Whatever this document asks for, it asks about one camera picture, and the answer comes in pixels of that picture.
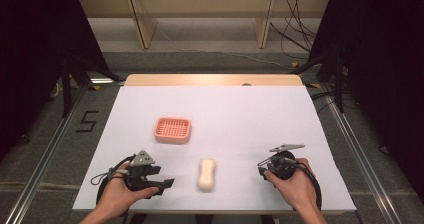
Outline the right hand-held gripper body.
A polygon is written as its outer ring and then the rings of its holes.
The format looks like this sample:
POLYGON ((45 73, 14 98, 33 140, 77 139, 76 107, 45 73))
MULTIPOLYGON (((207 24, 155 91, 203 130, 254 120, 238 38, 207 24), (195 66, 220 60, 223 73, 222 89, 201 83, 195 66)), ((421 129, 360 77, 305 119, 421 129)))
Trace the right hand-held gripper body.
POLYGON ((299 162, 296 160, 292 150, 304 147, 304 144, 282 144, 271 149, 273 155, 268 158, 266 163, 268 170, 279 179, 288 180, 299 167, 299 162))

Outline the wooden table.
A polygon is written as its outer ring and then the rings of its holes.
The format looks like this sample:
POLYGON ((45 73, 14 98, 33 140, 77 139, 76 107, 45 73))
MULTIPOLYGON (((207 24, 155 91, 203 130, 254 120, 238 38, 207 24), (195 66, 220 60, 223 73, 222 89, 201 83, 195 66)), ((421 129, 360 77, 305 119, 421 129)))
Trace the wooden table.
POLYGON ((131 74, 125 86, 302 86, 292 74, 131 74))

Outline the light wooden desk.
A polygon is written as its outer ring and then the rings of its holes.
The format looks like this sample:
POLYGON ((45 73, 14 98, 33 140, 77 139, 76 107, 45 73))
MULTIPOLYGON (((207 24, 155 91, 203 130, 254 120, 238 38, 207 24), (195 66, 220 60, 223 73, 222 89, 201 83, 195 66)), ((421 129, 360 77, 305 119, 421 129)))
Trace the light wooden desk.
POLYGON ((160 18, 250 18, 259 48, 266 46, 270 21, 288 18, 298 8, 302 18, 321 18, 329 0, 79 0, 89 18, 130 18, 139 46, 147 49, 160 18))

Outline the person's left hand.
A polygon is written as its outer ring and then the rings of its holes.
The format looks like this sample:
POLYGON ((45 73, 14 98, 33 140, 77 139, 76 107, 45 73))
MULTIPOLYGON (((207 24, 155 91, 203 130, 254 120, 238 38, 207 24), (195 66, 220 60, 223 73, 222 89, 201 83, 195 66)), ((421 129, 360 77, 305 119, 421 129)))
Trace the person's left hand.
POLYGON ((131 191, 125 185, 123 174, 116 173, 106 185, 95 212, 100 215, 102 222, 106 222, 123 214, 137 201, 154 196, 158 191, 158 187, 131 191))

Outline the orange plastic basket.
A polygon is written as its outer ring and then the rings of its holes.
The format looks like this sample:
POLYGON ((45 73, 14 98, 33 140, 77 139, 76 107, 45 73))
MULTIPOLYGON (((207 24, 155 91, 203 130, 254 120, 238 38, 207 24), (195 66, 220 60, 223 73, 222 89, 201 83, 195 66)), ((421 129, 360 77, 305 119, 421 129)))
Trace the orange plastic basket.
POLYGON ((153 134, 161 143, 185 144, 191 137, 191 121, 180 117, 161 117, 157 120, 153 134))

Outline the metal floor rail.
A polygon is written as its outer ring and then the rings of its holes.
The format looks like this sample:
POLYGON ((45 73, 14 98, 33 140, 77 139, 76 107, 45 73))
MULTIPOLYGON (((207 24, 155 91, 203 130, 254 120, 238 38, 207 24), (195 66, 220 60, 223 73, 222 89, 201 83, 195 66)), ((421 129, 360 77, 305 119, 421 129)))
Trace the metal floor rail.
POLYGON ((345 114, 339 111, 339 108, 335 104, 335 98, 331 99, 327 97, 327 102, 386 223, 403 224, 392 199, 387 194, 375 170, 371 166, 345 114))
POLYGON ((64 114, 61 116, 53 136, 51 137, 48 145, 46 146, 43 155, 38 160, 37 164, 32 170, 30 178, 24 183, 17 201, 11 208, 4 224, 21 224, 35 195, 42 182, 61 142, 69 128, 70 123, 75 115, 77 106, 79 105, 82 97, 87 91, 87 85, 79 86, 74 96, 71 97, 71 105, 68 109, 64 109, 64 114))

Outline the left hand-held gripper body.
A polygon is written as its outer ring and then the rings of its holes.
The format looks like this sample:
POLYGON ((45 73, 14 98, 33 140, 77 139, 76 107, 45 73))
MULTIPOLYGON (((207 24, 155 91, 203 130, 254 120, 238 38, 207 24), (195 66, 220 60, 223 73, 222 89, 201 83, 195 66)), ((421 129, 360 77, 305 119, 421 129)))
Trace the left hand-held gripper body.
POLYGON ((149 188, 147 186, 149 180, 146 175, 148 166, 155 166, 155 161, 145 150, 141 150, 134 156, 127 167, 128 173, 126 174, 125 184, 128 189, 139 191, 149 188))

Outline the black metal stand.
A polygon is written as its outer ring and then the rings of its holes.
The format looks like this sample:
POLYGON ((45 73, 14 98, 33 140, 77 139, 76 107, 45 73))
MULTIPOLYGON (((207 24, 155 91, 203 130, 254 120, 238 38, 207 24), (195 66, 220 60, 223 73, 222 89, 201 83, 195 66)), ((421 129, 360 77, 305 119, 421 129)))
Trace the black metal stand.
POLYGON ((316 57, 308 60, 305 64, 301 65, 292 71, 292 74, 300 75, 315 65, 321 65, 318 71, 317 79, 320 82, 327 82, 331 77, 334 78, 334 97, 336 107, 341 113, 344 112, 342 102, 342 86, 343 86, 343 60, 338 51, 326 51, 316 57))
POLYGON ((61 63, 61 81, 63 87, 63 117, 66 117, 73 107, 73 98, 71 94, 71 77, 76 81, 78 86, 87 86, 91 83, 87 72, 97 72, 113 82, 124 81, 124 78, 110 71, 104 58, 101 61, 91 61, 87 58, 68 54, 61 63))

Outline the dark curtain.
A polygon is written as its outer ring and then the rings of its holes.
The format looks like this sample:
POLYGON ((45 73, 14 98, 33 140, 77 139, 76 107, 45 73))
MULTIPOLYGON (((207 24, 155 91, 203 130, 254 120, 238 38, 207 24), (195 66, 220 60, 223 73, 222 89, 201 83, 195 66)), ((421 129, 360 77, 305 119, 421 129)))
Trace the dark curtain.
POLYGON ((424 201, 424 0, 329 0, 310 56, 332 47, 352 94, 424 201))
POLYGON ((68 71, 110 73, 79 0, 0 0, 0 161, 68 71))

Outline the white table mat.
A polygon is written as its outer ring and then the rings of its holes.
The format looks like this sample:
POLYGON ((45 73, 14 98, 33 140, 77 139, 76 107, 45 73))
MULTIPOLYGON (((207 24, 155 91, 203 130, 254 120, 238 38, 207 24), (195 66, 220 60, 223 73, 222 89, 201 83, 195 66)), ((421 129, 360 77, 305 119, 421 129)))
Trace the white table mat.
POLYGON ((141 150, 161 167, 158 180, 174 178, 161 196, 139 201, 147 213, 281 213, 288 210, 257 165, 282 144, 305 157, 318 179, 325 211, 355 206, 333 160, 313 102, 303 86, 147 86, 119 90, 74 207, 94 208, 91 180, 141 150), (153 131, 161 117, 191 121, 185 144, 161 143, 153 131), (215 186, 197 187, 202 159, 216 161, 215 186))

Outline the person's right hand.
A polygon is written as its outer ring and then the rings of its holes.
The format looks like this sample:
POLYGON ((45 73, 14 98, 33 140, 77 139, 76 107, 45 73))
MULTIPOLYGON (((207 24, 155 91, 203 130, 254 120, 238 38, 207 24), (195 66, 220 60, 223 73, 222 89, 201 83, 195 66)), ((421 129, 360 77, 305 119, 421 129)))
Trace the person's right hand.
POLYGON ((298 209, 318 209, 313 184, 302 170, 297 169, 288 180, 281 180, 272 173, 270 176, 270 182, 277 188, 283 199, 296 211, 298 209))

